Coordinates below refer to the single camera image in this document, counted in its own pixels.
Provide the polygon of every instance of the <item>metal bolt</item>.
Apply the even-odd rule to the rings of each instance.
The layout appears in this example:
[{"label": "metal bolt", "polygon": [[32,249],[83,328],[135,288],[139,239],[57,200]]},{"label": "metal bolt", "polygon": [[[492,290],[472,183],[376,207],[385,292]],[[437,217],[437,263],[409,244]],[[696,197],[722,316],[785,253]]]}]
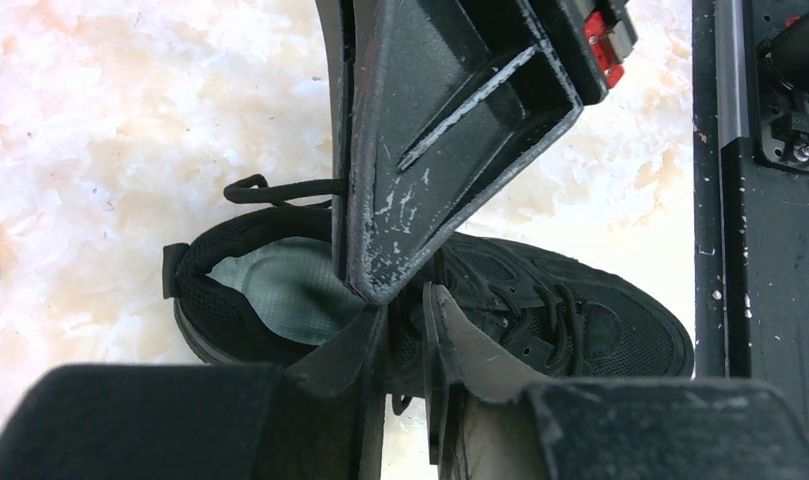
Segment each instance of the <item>metal bolt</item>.
[{"label": "metal bolt", "polygon": [[793,150],[793,156],[799,162],[806,162],[809,160],[809,145],[802,145]]}]

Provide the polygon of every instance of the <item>shoe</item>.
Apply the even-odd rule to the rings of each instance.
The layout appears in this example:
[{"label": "shoe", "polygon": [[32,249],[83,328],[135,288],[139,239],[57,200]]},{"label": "shoe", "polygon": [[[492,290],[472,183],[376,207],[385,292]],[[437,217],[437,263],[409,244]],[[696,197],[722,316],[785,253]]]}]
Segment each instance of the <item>shoe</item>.
[{"label": "shoe", "polygon": [[[335,336],[365,303],[331,266],[335,181],[268,187],[255,175],[225,189],[237,203],[272,203],[165,247],[164,296],[186,342],[207,363],[285,367]],[[422,286],[445,285],[478,328],[550,376],[675,377],[693,371],[687,331],[626,280],[509,240],[455,233],[389,305],[389,389],[424,396]]]}]

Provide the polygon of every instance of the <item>red clip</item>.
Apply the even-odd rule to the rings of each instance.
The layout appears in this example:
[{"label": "red clip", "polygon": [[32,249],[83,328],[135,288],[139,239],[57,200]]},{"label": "red clip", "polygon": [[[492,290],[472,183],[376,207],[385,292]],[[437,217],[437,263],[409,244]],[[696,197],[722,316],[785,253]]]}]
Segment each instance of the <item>red clip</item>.
[{"label": "red clip", "polygon": [[616,59],[616,54],[607,37],[608,34],[610,34],[610,30],[607,29],[601,12],[593,12],[584,23],[584,36],[598,60],[598,66],[601,68],[601,73],[604,74],[607,86],[613,88],[625,74],[625,69]]}]

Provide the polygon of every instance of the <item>marble surface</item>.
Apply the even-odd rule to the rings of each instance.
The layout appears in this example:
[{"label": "marble surface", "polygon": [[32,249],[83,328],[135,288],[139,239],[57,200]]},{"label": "marble surface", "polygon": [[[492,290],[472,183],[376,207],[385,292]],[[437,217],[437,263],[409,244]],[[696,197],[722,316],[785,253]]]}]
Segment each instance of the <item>marble surface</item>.
[{"label": "marble surface", "polygon": [[[633,0],[607,102],[462,229],[619,273],[692,330],[690,9]],[[0,428],[48,369],[198,363],[160,296],[161,247],[249,211],[221,188],[329,177],[310,0],[0,0]],[[384,478],[431,478],[423,405]]]}]

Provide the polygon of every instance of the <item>gray insole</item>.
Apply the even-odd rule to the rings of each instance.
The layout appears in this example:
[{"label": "gray insole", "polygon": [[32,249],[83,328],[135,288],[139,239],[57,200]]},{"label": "gray insole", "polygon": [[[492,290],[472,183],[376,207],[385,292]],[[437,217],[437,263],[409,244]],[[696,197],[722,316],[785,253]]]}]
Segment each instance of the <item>gray insole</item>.
[{"label": "gray insole", "polygon": [[242,257],[228,257],[208,274],[241,292],[274,333],[321,345],[363,308],[333,274],[330,243],[305,237],[272,242]]}]

